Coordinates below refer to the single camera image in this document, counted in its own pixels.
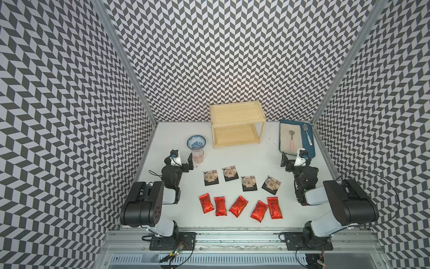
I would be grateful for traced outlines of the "black floral tea bag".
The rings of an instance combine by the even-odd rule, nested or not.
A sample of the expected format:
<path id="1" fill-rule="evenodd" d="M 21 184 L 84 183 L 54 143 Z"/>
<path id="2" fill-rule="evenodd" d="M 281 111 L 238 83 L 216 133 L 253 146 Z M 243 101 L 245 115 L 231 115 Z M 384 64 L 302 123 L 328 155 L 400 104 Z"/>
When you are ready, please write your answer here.
<path id="1" fill-rule="evenodd" d="M 222 168 L 222 171 L 226 182 L 239 179 L 239 175 L 235 165 Z"/>
<path id="2" fill-rule="evenodd" d="M 266 180 L 264 181 L 262 188 L 269 192 L 272 195 L 276 195 L 280 186 L 281 182 L 271 176 L 267 176 Z"/>
<path id="3" fill-rule="evenodd" d="M 244 192 L 258 190 L 255 176 L 243 176 L 241 177 L 241 183 Z"/>
<path id="4" fill-rule="evenodd" d="M 209 170 L 203 172 L 204 184 L 205 186 L 211 186 L 215 184 L 219 184 L 218 179 L 218 171 L 217 170 Z"/>

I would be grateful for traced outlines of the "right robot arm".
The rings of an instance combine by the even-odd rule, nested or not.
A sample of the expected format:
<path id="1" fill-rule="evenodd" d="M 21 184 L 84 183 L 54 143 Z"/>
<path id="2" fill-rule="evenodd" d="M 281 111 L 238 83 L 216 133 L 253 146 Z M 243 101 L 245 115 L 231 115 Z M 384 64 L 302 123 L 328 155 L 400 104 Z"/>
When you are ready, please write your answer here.
<path id="1" fill-rule="evenodd" d="M 281 167 L 294 176 L 293 185 L 299 204 L 330 205 L 328 213 L 305 224 L 301 234 L 304 245 L 322 245 L 337 232 L 379 219 L 376 205 L 355 180 L 326 180 L 317 187 L 319 169 L 310 164 L 311 158 L 305 149 L 299 150 L 295 160 L 282 153 Z"/>

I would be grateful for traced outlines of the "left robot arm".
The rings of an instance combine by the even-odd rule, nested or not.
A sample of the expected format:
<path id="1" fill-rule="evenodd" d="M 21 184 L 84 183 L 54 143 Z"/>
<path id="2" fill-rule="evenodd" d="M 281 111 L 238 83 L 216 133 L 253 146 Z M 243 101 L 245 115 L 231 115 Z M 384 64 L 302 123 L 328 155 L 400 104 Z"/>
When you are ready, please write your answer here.
<path id="1" fill-rule="evenodd" d="M 193 170 L 194 163 L 192 154 L 187 163 L 181 163 L 178 150 L 171 150 L 164 163 L 161 173 L 149 171 L 159 181 L 135 182 L 132 185 L 120 211 L 120 223 L 122 226 L 143 228 L 158 238 L 170 239 L 179 236 L 178 225 L 162 215 L 162 206 L 179 203 L 182 174 Z"/>

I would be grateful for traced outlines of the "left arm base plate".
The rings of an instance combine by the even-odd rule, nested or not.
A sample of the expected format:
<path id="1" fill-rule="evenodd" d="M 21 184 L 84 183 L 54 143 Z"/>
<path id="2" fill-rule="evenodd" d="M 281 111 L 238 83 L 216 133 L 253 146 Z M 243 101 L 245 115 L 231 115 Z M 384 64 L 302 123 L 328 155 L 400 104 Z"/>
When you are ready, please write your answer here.
<path id="1" fill-rule="evenodd" d="M 196 244 L 195 232 L 180 232 L 170 237 L 156 237 L 153 236 L 150 241 L 150 251 L 173 251 L 180 244 L 185 244 L 184 251 L 192 251 L 195 249 Z"/>

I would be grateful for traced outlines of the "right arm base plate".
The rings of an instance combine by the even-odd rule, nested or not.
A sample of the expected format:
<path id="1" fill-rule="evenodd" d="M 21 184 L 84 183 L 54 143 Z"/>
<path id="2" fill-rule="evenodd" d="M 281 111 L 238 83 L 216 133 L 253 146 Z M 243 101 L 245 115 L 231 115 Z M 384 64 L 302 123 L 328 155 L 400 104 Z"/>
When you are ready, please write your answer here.
<path id="1" fill-rule="evenodd" d="M 310 250 L 310 251 L 333 251 L 334 247 L 330 237 L 319 238 L 312 234 L 287 232 L 283 237 L 289 251 Z"/>

